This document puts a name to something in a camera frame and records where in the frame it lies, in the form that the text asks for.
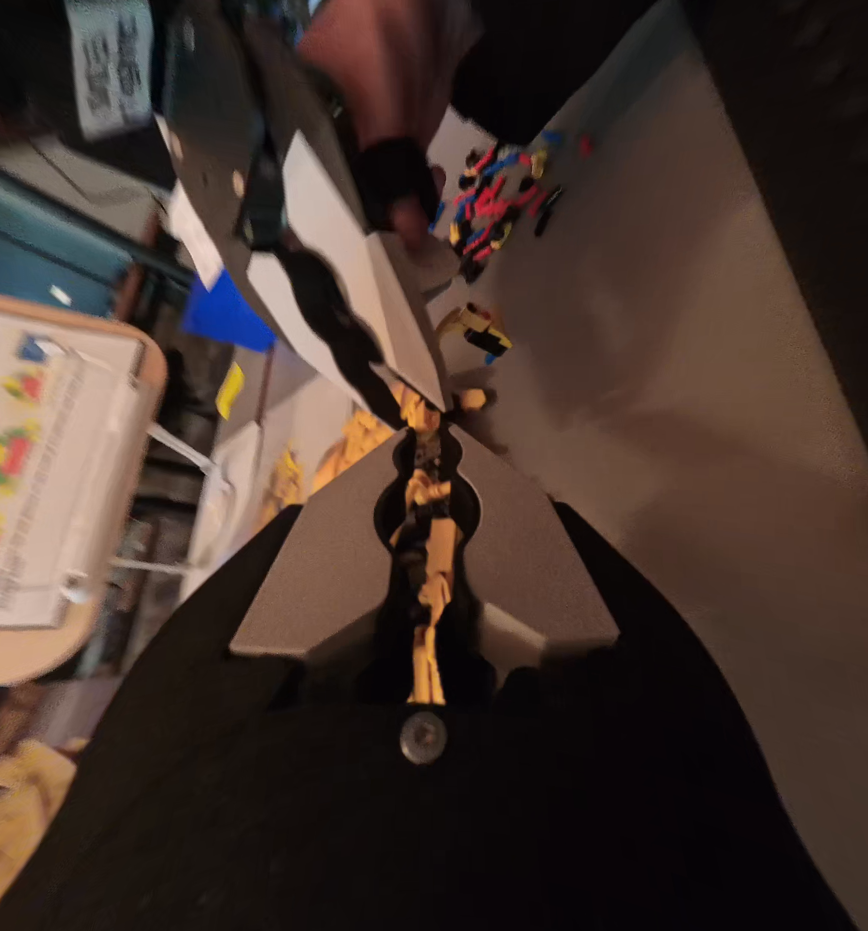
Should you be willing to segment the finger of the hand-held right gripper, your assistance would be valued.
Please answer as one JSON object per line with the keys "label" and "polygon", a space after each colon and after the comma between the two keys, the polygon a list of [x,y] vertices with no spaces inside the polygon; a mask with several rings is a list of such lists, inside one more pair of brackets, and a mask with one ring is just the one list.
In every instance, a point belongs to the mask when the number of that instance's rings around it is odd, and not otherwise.
{"label": "finger of the hand-held right gripper", "polygon": [[284,342],[304,362],[377,419],[402,427],[399,404],[377,371],[383,355],[320,256],[254,252],[247,277]]}
{"label": "finger of the hand-held right gripper", "polygon": [[332,271],[382,364],[446,413],[451,402],[428,307],[451,285],[451,250],[427,236],[414,253],[398,234],[370,230],[341,156],[335,141],[315,149],[303,131],[292,135],[282,164],[290,229]]}

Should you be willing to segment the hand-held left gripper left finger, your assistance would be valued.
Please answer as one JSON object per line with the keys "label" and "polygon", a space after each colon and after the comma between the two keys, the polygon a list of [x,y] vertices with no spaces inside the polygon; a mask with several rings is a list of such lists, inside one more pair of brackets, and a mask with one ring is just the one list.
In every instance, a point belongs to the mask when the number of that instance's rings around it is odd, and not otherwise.
{"label": "hand-held left gripper left finger", "polygon": [[399,478],[395,433],[316,494],[295,520],[230,651],[316,666],[370,640],[392,554],[377,529],[380,498]]}

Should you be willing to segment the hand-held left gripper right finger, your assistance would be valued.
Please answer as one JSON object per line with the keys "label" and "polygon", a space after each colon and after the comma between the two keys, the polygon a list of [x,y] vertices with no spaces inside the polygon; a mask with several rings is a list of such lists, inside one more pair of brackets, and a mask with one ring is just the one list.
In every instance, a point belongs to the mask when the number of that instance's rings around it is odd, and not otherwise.
{"label": "hand-held left gripper right finger", "polygon": [[463,565],[481,607],[479,650],[498,683],[614,646],[614,618],[551,499],[462,428],[449,431],[461,449],[457,475],[479,504]]}

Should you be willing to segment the yellow toy brick car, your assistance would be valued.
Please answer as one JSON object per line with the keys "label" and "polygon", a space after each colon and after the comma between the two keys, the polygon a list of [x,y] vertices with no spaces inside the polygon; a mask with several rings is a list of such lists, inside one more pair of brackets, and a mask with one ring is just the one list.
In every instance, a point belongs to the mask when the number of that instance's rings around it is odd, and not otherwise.
{"label": "yellow toy brick car", "polygon": [[393,694],[410,704],[485,708],[495,672],[464,645],[461,606],[450,608],[463,530],[453,519],[451,481],[439,463],[441,415],[403,382],[390,390],[402,424],[414,432],[415,458],[404,507],[396,509],[402,520],[387,542],[394,606],[384,611],[382,645],[359,674],[357,692],[369,701],[385,702]]}

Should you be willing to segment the instruction booklet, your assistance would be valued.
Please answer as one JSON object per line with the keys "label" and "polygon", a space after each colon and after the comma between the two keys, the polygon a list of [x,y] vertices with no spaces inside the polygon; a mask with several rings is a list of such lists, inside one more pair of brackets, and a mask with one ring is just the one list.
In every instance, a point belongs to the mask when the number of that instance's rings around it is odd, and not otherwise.
{"label": "instruction booklet", "polygon": [[180,599],[185,600],[285,507],[301,505],[356,404],[287,346],[238,348],[243,384],[219,421],[213,470],[198,501]]}

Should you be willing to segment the pile of coloured brick pins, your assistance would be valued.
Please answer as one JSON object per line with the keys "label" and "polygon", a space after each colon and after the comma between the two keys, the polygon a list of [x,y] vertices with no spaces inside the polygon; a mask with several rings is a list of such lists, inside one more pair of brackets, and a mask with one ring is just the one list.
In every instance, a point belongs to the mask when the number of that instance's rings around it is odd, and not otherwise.
{"label": "pile of coloured brick pins", "polygon": [[572,200],[573,170],[588,163],[598,142],[588,128],[551,126],[516,145],[443,127],[430,154],[446,181],[428,230],[452,263],[438,289],[475,284],[518,230],[544,237]]}

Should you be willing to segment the person's right forearm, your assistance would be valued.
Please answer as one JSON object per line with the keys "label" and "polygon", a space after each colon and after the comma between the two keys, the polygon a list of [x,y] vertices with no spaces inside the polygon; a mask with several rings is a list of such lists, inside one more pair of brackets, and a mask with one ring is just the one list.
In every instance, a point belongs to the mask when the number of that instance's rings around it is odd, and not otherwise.
{"label": "person's right forearm", "polygon": [[500,142],[525,145],[605,63],[654,1],[473,1],[482,26],[451,108]]}

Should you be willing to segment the grey desk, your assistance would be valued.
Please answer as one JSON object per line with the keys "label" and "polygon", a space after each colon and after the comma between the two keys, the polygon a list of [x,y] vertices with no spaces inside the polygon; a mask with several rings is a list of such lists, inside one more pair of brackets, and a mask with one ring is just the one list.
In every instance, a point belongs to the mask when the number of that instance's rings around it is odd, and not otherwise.
{"label": "grey desk", "polygon": [[445,349],[469,432],[684,616],[868,929],[868,453],[678,3],[551,125],[562,202],[475,287],[513,349]]}

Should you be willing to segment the person's right hand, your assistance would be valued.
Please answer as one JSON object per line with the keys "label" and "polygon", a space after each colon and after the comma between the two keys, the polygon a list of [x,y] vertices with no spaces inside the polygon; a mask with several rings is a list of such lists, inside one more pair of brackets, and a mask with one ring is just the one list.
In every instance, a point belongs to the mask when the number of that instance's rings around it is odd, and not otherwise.
{"label": "person's right hand", "polygon": [[445,180],[428,149],[460,65],[482,33],[471,2],[334,1],[320,8],[298,46],[343,100],[350,165],[370,215],[411,252],[428,244]]}

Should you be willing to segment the blue plastic bin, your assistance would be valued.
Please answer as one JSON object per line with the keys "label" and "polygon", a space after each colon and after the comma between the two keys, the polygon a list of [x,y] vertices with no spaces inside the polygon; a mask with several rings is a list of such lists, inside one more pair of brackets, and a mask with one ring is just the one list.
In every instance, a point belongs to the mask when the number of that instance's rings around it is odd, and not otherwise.
{"label": "blue plastic bin", "polygon": [[210,289],[195,274],[184,306],[182,329],[190,335],[257,353],[266,353],[277,341],[226,270]]}

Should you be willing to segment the yellow tape strip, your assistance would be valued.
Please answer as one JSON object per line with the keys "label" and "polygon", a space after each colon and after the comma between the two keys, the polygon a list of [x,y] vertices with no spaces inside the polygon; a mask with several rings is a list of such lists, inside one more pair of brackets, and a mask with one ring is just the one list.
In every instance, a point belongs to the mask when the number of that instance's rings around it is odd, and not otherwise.
{"label": "yellow tape strip", "polygon": [[245,375],[242,367],[233,360],[215,396],[215,410],[224,421],[230,419],[233,407],[244,386]]}

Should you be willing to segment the wooden document stand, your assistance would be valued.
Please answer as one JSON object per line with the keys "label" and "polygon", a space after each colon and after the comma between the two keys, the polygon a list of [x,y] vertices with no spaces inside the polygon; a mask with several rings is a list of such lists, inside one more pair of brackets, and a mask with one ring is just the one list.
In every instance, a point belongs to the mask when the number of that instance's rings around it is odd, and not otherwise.
{"label": "wooden document stand", "polygon": [[167,375],[128,324],[0,295],[0,686],[90,638],[150,439],[212,472],[156,421]]}

